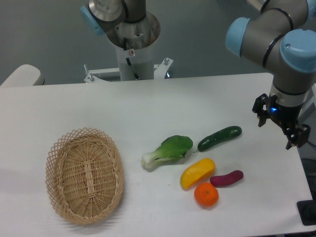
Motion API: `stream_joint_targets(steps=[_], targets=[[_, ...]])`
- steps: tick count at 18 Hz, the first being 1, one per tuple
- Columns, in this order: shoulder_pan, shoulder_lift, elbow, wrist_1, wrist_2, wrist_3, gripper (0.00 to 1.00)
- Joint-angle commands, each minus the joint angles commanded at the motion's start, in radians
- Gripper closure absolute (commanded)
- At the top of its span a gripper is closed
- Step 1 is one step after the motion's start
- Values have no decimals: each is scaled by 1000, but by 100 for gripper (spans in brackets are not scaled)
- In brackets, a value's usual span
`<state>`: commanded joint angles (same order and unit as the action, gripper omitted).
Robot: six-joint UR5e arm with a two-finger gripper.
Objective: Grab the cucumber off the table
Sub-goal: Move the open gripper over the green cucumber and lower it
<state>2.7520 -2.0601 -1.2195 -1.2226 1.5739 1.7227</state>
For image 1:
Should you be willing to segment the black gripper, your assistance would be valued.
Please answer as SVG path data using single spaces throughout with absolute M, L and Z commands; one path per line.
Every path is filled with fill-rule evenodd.
M 298 116 L 304 104 L 304 94 L 289 95 L 280 91 L 270 91 L 257 97 L 252 107 L 253 113 L 259 120 L 258 126 L 262 127 L 268 119 L 283 127 L 284 135 L 288 142 L 286 149 L 302 147 L 308 142 L 311 127 L 307 124 L 297 124 Z

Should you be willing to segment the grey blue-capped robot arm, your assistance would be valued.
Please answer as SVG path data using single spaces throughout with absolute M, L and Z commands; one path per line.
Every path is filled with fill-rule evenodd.
M 263 126 L 270 119 L 287 137 L 287 148 L 308 142 L 310 127 L 299 122 L 316 78 L 316 34 L 301 26 L 316 15 L 313 0 L 259 2 L 256 20 L 238 18 L 229 27 L 225 45 L 237 55 L 273 74 L 269 94 L 259 96 L 253 112 Z M 152 47 L 160 23 L 143 0 L 90 0 L 80 10 L 87 26 L 106 34 L 116 48 L 121 80 L 164 79 L 171 60 L 154 66 Z

